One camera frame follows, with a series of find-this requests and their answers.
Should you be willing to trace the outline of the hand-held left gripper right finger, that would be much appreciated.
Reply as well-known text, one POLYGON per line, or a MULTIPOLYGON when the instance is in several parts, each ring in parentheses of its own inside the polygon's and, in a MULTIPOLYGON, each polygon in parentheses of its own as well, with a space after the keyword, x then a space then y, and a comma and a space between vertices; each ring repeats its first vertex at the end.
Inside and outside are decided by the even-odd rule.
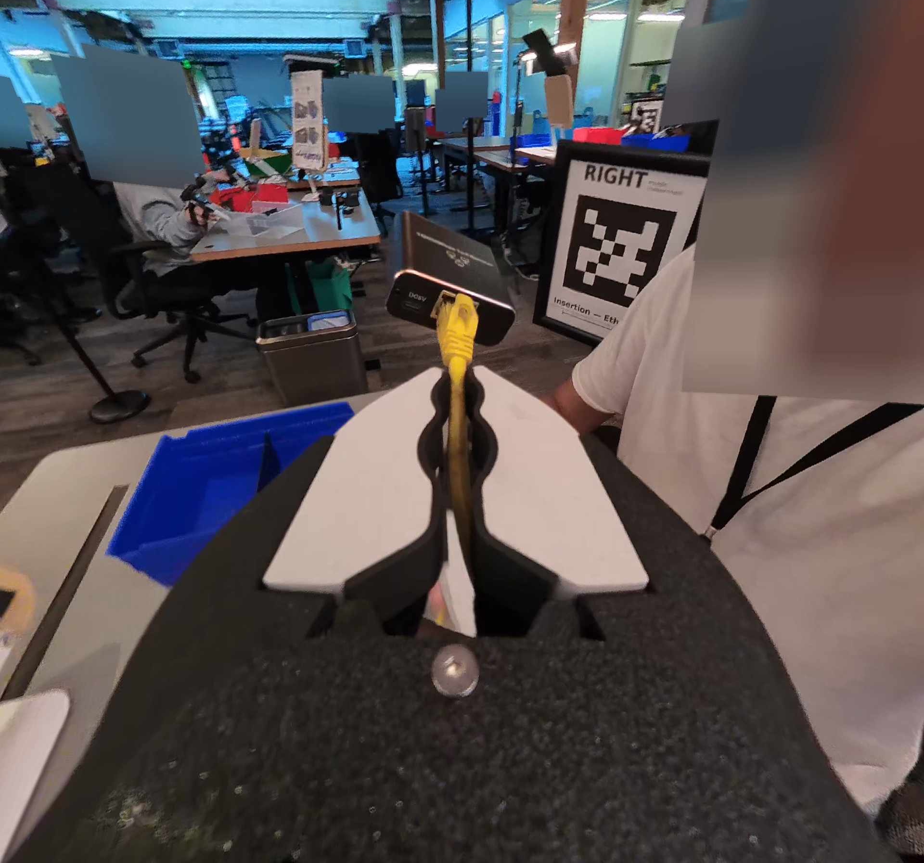
POLYGON ((479 636, 524 636, 548 603, 647 589, 578 432, 482 365, 469 372, 469 464, 479 636))

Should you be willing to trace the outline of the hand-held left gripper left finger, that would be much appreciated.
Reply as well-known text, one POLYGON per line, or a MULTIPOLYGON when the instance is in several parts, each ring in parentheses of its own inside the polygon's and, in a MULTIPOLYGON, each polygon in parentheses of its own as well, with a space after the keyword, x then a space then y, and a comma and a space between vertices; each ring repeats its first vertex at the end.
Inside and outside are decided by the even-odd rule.
POLYGON ((417 636, 446 550, 441 484, 446 372, 430 368, 339 429, 263 586, 366 604, 384 631, 417 636))

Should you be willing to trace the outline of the blue plastic bin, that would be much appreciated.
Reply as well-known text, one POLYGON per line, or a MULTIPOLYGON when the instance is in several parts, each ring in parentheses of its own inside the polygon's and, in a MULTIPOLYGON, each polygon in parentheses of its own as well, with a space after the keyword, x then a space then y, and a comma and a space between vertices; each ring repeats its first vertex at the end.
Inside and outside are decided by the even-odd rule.
POLYGON ((216 533, 257 495, 266 430, 271 432, 282 472, 316 441, 334 436, 353 416, 350 404, 335 402, 163 437, 107 555, 171 588, 216 533))

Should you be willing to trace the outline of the black ethernet adapter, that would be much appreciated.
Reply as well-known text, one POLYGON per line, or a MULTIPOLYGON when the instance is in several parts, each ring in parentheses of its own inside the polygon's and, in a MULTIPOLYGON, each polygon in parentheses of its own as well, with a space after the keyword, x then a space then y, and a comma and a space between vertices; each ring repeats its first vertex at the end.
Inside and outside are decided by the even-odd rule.
POLYGON ((478 313, 477 345, 494 347, 507 336, 515 311, 488 245, 410 211, 396 217, 390 245, 391 316, 435 330, 441 306, 464 294, 478 313))

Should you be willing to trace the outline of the person's right forearm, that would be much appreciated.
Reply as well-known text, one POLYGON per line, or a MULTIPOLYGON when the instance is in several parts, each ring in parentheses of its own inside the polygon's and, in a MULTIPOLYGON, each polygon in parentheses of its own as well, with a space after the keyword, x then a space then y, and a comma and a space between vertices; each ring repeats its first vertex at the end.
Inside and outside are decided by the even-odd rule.
POLYGON ((563 380, 553 391, 542 395, 539 400, 581 436, 590 435, 601 429, 622 430, 622 415, 602 411, 588 403, 578 391, 573 374, 563 380))

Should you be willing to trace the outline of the black bin divider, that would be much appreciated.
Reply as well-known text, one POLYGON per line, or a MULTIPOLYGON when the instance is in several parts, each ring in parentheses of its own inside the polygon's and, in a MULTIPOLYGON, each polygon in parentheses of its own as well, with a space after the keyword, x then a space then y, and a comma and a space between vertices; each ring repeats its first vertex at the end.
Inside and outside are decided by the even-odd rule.
POLYGON ((266 430, 263 434, 256 493, 261 493, 270 485, 275 478, 278 477, 281 470, 280 460, 272 441, 271 432, 266 430))

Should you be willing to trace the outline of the silver trash can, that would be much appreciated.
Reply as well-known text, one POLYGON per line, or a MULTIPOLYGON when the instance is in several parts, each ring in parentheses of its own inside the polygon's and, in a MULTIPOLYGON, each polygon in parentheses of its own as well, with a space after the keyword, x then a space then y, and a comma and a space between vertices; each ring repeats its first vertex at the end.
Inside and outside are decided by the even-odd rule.
POLYGON ((367 370, 351 310, 260 324, 256 346, 285 407, 366 394, 367 370))

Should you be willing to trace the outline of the green bag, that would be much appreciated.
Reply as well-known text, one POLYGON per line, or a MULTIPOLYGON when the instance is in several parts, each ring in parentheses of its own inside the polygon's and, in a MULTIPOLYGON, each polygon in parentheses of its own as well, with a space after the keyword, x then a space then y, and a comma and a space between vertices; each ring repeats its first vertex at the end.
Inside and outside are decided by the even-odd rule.
POLYGON ((288 301, 295 315, 353 309, 351 271, 340 258, 307 261, 297 256, 284 268, 288 301))

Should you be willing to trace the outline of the black framed white sign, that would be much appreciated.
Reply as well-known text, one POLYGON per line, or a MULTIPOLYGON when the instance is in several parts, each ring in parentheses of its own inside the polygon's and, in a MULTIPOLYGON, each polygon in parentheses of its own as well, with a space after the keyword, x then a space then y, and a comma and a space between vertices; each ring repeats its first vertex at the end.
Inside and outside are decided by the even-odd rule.
POLYGON ((692 245, 710 156, 558 144, 533 322, 597 345, 655 275, 692 245))

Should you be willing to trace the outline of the black floor stand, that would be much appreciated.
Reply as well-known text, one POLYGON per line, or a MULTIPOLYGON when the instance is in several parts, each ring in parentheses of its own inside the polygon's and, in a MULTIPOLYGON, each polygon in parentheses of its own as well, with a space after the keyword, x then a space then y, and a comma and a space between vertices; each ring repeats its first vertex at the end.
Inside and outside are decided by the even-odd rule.
POLYGON ((111 425, 139 416, 151 404, 151 397, 136 389, 116 391, 96 366, 77 332, 80 326, 97 322, 103 312, 96 307, 77 304, 55 276, 47 260, 38 256, 33 260, 35 289, 40 305, 52 325, 63 336, 65 343, 102 391, 102 397, 88 412, 89 420, 98 425, 111 425))

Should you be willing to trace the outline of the wooden work table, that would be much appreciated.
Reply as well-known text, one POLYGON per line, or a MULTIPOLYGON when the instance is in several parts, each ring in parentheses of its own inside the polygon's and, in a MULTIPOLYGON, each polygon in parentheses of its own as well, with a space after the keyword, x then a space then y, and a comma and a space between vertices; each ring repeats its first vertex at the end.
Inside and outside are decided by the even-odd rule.
POLYGON ((216 222, 193 247, 198 265, 235 258, 342 252, 379 245, 381 234, 365 195, 355 206, 290 201, 276 210, 232 212, 216 222))

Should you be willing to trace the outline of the black office chair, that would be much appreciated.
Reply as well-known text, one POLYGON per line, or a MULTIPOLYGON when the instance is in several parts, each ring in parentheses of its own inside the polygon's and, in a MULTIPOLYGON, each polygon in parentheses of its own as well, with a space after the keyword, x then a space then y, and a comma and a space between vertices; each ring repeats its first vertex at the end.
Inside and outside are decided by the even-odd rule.
POLYGON ((181 340, 185 344, 183 377, 187 383, 197 384, 202 378, 192 367, 197 345, 206 343, 209 335, 251 343, 251 333, 256 330, 258 322, 243 313, 221 313, 209 288, 165 284, 153 273, 145 272, 142 268, 143 254, 147 247, 152 246, 152 242, 115 243, 103 240, 92 241, 85 252, 112 316, 121 321, 165 316, 172 322, 169 331, 133 352, 131 364, 141 369, 147 365, 150 353, 181 340))

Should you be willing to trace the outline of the red plastic bin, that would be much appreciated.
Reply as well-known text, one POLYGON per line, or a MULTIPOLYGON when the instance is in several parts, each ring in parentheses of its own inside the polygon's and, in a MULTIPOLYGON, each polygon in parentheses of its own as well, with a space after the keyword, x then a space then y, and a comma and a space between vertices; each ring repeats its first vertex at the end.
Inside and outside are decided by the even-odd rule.
POLYGON ((290 204, 285 184, 262 182, 249 187, 219 187, 211 194, 210 201, 221 209, 234 213, 283 210, 290 204))

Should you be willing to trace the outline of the hanging printed sheet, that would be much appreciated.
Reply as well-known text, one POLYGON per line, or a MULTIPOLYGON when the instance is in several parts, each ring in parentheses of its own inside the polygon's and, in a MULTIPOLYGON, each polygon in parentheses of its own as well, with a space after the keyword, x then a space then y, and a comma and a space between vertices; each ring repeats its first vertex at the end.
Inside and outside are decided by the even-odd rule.
POLYGON ((296 71, 291 74, 290 82, 293 164, 296 169, 318 175, 328 164, 323 72, 296 71))

